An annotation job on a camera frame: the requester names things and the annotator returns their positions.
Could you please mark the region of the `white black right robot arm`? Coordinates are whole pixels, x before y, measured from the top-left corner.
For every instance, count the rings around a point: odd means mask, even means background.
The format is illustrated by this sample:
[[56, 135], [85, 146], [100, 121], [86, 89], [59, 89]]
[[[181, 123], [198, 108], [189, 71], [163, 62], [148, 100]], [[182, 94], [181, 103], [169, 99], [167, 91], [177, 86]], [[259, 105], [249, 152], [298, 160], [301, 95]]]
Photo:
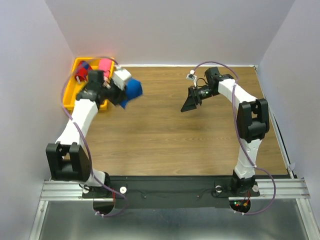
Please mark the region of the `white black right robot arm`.
[[205, 71], [205, 84], [202, 86], [198, 86], [195, 73], [192, 69], [186, 76], [193, 85], [188, 88], [187, 98], [180, 111], [184, 113], [195, 110], [203, 100], [217, 95], [222, 95], [231, 102], [240, 147], [229, 190], [235, 195], [242, 195], [255, 185], [258, 150], [270, 130], [268, 102], [246, 92], [231, 75], [220, 74], [217, 67]]

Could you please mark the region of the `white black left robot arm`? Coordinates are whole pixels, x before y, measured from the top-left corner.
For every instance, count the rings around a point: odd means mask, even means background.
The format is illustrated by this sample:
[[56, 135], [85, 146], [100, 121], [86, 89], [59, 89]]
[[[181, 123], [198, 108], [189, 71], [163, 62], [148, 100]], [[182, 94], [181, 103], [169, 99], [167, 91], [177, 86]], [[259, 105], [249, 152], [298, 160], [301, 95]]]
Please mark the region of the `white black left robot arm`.
[[89, 71], [88, 82], [76, 95], [73, 111], [67, 113], [66, 127], [55, 143], [49, 143], [45, 150], [53, 180], [94, 187], [100, 197], [111, 193], [110, 177], [106, 172], [93, 169], [86, 135], [104, 101], [118, 105], [127, 98], [127, 83], [131, 79], [131, 74], [121, 67], [114, 71], [109, 81], [105, 80], [104, 74], [103, 70]]

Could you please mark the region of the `blue towel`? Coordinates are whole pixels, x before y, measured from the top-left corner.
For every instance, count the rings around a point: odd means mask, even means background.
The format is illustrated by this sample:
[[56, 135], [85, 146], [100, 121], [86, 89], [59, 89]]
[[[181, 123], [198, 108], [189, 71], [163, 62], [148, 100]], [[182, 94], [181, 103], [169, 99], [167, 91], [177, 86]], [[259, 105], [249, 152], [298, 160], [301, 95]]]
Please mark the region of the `blue towel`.
[[135, 78], [131, 78], [125, 89], [125, 98], [120, 102], [120, 106], [125, 109], [127, 104], [143, 95], [143, 87], [140, 81]]

